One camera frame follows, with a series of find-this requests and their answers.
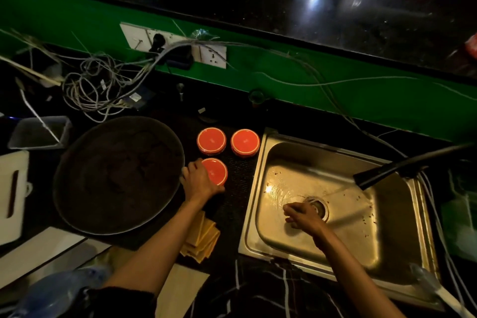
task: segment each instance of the black sleeve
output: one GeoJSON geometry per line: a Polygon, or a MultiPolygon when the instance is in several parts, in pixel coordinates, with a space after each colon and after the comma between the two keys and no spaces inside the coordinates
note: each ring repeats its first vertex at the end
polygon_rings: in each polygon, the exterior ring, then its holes
{"type": "Polygon", "coordinates": [[[84,289],[61,318],[154,318],[156,297],[149,292],[117,287],[84,289]]]}

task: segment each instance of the wall socket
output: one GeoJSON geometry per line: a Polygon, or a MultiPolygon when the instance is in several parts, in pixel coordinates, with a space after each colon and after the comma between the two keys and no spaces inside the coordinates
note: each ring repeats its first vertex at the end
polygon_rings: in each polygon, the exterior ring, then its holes
{"type": "MultiPolygon", "coordinates": [[[[185,36],[164,32],[162,30],[148,29],[142,26],[133,26],[128,23],[121,23],[120,26],[124,36],[126,37],[129,47],[141,52],[148,52],[152,48],[152,41],[157,33],[162,34],[166,45],[188,39],[185,36]]],[[[192,47],[192,56],[194,56],[195,62],[204,63],[219,68],[227,68],[227,63],[224,61],[224,59],[227,59],[227,47],[225,46],[194,45],[192,47]]]]}

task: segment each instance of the black patterned cloth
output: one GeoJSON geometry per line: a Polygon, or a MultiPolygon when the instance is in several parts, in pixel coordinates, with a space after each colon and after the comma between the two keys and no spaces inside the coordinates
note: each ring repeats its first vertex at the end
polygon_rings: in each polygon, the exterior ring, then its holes
{"type": "MultiPolygon", "coordinates": [[[[153,318],[155,311],[152,293],[109,287],[83,290],[63,317],[153,318]]],[[[347,318],[349,315],[289,261],[238,259],[235,269],[207,279],[184,317],[347,318]]]]}

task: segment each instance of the green wall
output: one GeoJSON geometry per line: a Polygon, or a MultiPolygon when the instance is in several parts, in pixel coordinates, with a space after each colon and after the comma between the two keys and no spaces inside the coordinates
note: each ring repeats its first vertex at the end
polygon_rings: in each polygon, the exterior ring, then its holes
{"type": "MultiPolygon", "coordinates": [[[[47,43],[83,50],[72,32],[90,52],[103,51],[121,60],[138,58],[129,49],[120,22],[180,34],[169,17],[118,7],[92,0],[1,0],[0,26],[13,28],[47,43]]],[[[311,63],[328,82],[376,76],[413,76],[422,80],[381,79],[354,81],[331,86],[337,100],[348,113],[395,128],[459,142],[477,137],[477,100],[465,98],[435,85],[445,84],[477,98],[477,87],[442,81],[428,76],[382,67],[341,56],[271,42],[222,29],[201,26],[175,19],[190,35],[204,28],[223,41],[256,44],[289,52],[311,63]]],[[[0,52],[12,54],[22,48],[10,37],[0,36],[0,52]]],[[[288,102],[336,112],[319,87],[288,86],[264,75],[293,83],[314,80],[298,65],[269,52],[241,47],[228,48],[228,61],[236,70],[195,63],[189,71],[173,73],[223,86],[250,91],[260,88],[271,97],[288,102]]]]}

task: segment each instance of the sink drain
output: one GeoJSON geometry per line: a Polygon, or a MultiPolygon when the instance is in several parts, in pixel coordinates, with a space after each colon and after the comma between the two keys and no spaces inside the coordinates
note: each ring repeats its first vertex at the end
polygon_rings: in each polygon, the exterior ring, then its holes
{"type": "Polygon", "coordinates": [[[316,196],[308,196],[305,199],[305,201],[309,202],[311,206],[315,208],[316,213],[319,215],[321,219],[323,219],[324,222],[327,222],[330,214],[328,212],[328,206],[325,204],[323,200],[319,199],[316,196]]]}

